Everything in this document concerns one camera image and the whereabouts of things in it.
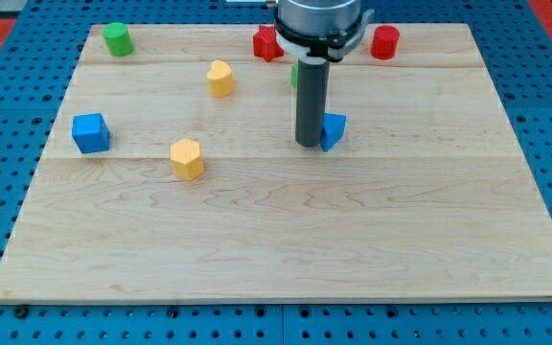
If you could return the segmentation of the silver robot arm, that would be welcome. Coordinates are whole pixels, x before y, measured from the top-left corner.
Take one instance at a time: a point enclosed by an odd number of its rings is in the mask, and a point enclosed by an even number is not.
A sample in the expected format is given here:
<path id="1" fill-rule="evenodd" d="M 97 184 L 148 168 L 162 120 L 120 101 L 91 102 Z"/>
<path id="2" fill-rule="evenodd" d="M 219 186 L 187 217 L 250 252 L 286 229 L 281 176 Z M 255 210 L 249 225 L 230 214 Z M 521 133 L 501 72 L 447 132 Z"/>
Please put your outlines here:
<path id="1" fill-rule="evenodd" d="M 294 128 L 299 145 L 320 143 L 330 67 L 358 46 L 374 16 L 361 0 L 276 2 L 276 41 L 298 64 Z"/>

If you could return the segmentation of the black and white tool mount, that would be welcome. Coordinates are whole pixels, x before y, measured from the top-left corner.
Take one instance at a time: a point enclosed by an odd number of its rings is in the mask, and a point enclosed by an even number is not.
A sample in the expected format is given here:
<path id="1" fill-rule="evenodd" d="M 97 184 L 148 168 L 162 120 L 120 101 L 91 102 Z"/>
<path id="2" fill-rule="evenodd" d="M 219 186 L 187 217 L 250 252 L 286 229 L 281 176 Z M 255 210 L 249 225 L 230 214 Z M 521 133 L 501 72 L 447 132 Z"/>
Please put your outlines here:
<path id="1" fill-rule="evenodd" d="M 285 52 L 307 64 L 340 62 L 359 45 L 367 26 L 374 19 L 374 14 L 375 11 L 372 9 L 364 11 L 347 29 L 334 34 L 325 29 L 330 19 L 335 18 L 334 14 L 329 14 L 310 22 L 316 28 L 322 29 L 323 33 L 309 34 L 301 29 L 294 29 L 282 19 L 279 11 L 275 10 L 277 43 Z"/>

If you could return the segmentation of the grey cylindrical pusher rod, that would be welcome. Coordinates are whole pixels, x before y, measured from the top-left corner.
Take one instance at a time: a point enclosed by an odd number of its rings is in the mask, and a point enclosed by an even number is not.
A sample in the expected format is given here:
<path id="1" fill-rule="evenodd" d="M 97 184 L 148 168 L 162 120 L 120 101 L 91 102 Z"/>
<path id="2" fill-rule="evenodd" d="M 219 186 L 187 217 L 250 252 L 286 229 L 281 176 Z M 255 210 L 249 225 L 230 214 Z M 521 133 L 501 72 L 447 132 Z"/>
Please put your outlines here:
<path id="1" fill-rule="evenodd" d="M 295 139 L 303 147 L 319 144 L 327 99 L 330 63 L 298 61 Z"/>

